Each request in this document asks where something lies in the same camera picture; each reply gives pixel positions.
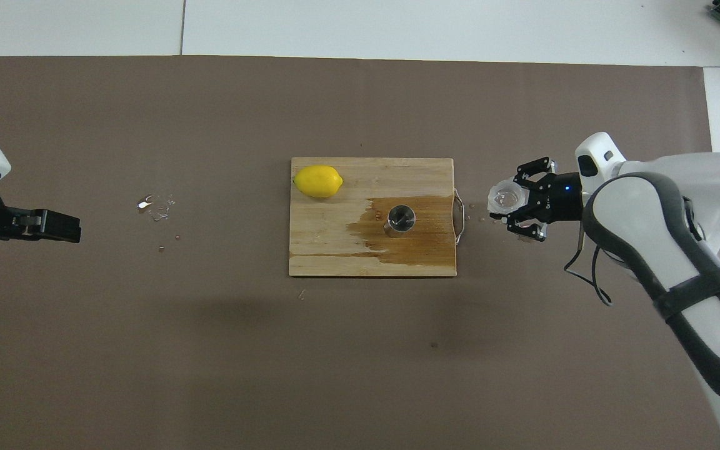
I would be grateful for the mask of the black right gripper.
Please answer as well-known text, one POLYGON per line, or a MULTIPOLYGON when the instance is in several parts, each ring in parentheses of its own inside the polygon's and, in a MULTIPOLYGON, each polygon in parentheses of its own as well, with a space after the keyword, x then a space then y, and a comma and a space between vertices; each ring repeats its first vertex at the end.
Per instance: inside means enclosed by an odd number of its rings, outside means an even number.
POLYGON ((519 165, 515 183, 529 191, 526 216, 489 213, 518 239, 545 242, 548 225, 558 221, 580 221, 583 215, 582 180, 577 172, 556 174, 556 162, 540 157, 519 165))

